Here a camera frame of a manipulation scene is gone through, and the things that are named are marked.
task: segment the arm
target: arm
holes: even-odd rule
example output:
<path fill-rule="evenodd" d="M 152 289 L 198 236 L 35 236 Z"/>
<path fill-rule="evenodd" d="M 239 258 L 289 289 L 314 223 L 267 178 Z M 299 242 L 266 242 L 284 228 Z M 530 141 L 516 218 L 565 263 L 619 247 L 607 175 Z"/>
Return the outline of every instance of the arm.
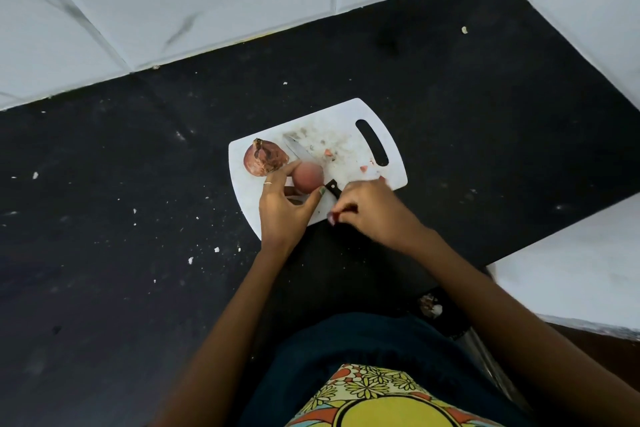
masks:
<path fill-rule="evenodd" d="M 292 162 L 267 177 L 260 198 L 262 249 L 154 427 L 224 425 L 271 286 L 324 193 L 324 188 L 316 189 L 300 206 L 285 197 L 292 194 L 285 180 L 298 164 Z"/>
<path fill-rule="evenodd" d="M 349 184 L 333 208 L 372 239 L 422 264 L 492 353 L 588 423 L 640 425 L 640 393 L 546 325 L 422 226 L 383 181 Z"/>

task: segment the peeled onion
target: peeled onion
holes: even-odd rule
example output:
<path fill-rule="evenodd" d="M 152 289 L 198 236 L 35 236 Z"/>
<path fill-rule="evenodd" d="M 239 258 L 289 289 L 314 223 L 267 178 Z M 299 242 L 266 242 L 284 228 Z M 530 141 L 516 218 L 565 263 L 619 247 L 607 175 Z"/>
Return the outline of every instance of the peeled onion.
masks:
<path fill-rule="evenodd" d="M 291 178 L 296 189 L 309 194 L 324 184 L 324 171 L 322 166 L 313 162 L 302 162 L 293 169 Z"/>
<path fill-rule="evenodd" d="M 256 139 L 244 153 L 244 168 L 254 176 L 266 176 L 289 162 L 289 156 L 268 140 Z"/>

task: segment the person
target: person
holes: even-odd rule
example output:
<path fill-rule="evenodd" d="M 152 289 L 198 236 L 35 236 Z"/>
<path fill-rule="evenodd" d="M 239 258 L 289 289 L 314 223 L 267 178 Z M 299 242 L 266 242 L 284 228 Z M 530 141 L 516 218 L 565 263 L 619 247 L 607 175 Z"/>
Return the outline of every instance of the person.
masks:
<path fill-rule="evenodd" d="M 262 247 L 155 427 L 222 426 L 269 291 L 320 201 L 288 199 L 300 162 L 267 176 Z M 333 207 L 341 223 L 425 267 L 503 364 L 587 424 L 640 425 L 640 394 L 590 359 L 425 227 L 383 180 L 357 181 Z M 532 425 L 452 341 L 419 319 L 339 314 L 289 337 L 239 425 Z"/>

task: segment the person's left hand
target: person's left hand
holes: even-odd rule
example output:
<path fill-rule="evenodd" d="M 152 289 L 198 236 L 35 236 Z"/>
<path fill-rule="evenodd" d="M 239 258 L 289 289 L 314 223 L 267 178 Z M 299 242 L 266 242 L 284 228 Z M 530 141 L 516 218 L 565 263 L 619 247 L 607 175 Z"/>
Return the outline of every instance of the person's left hand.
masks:
<path fill-rule="evenodd" d="M 304 204 L 293 204 L 287 196 L 294 196 L 293 188 L 285 187 L 287 176 L 302 161 L 295 160 L 269 174 L 262 187 L 260 197 L 260 227 L 262 229 L 262 249 L 284 254 L 286 259 L 296 247 L 311 215 L 316 210 L 326 188 L 319 187 L 312 192 Z"/>

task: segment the forearm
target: forearm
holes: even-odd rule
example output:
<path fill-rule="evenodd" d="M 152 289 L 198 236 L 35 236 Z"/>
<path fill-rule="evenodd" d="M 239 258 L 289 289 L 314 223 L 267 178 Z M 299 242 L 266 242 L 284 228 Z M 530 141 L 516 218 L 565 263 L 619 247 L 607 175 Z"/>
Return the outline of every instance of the forearm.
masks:
<path fill-rule="evenodd" d="M 284 260 L 276 252 L 260 252 L 256 256 L 154 427 L 224 424 L 260 314 Z"/>
<path fill-rule="evenodd" d="M 640 418 L 640 394 L 472 267 L 435 232 L 410 254 L 462 309 L 490 350 L 552 399 L 590 422 Z"/>

